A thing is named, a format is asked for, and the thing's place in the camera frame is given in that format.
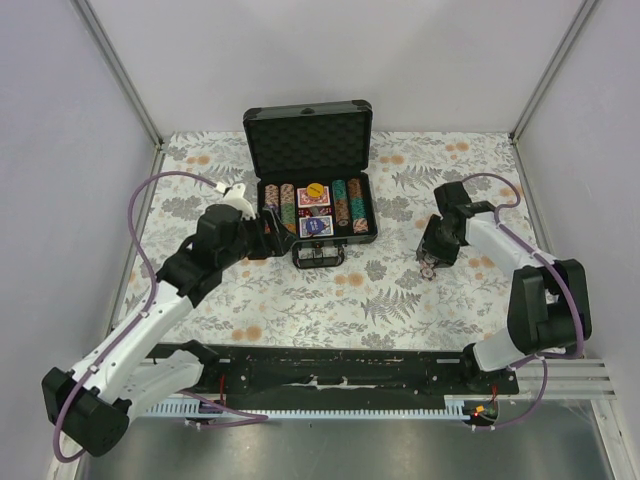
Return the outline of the blue small blind button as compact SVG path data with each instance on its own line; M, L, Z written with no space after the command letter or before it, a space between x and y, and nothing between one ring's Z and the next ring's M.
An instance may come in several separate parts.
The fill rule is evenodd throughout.
M319 217L308 217L304 221L304 232L307 235L317 235L325 228L324 222Z

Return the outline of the red card deck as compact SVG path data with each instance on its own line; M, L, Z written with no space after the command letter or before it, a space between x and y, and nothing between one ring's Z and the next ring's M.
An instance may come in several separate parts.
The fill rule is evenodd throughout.
M322 193L317 197L311 196L307 192L307 188L297 188L296 198L299 208L327 207L331 205L330 189L328 186L324 186Z

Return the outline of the blue card deck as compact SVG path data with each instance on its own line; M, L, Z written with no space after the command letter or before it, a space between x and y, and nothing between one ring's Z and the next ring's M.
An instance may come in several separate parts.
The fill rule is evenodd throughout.
M306 218L300 218L299 219L299 236L301 238L311 238L311 237L327 237L327 236L333 236L334 235L334 229L333 229L333 220L331 216L313 216L313 217L319 217L325 225L324 230L317 234L317 235L307 235L304 232L304 221Z

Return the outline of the yellow big blind button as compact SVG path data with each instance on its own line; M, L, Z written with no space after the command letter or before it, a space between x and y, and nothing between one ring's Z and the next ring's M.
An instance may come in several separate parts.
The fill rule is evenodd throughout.
M306 187L306 193L310 198L314 198L314 199L322 198L324 195L324 186L317 182L310 183Z

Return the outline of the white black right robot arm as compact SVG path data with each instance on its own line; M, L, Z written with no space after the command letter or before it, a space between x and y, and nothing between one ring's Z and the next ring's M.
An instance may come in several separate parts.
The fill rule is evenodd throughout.
M577 358L592 333L585 269L575 259L560 260L516 234L500 218L501 206L473 201L462 181L434 191L438 212L428 221L416 251L424 278L453 266L462 248L472 246L511 280L504 328L468 345L458 381L467 392L483 392L494 372L534 358Z

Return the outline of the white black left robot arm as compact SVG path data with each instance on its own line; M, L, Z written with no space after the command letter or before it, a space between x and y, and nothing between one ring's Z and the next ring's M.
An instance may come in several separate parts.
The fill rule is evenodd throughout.
M70 370L52 368L42 380L46 412L54 426L54 454L75 461L60 447L66 435L82 452L102 456L129 425L168 396L193 386L212 391L220 368L207 347L192 342L153 367L140 363L161 338L222 280L223 272L245 259L282 257L296 237L266 209L246 217L231 205L216 204L199 218L196 231L168 257L149 298L102 343Z

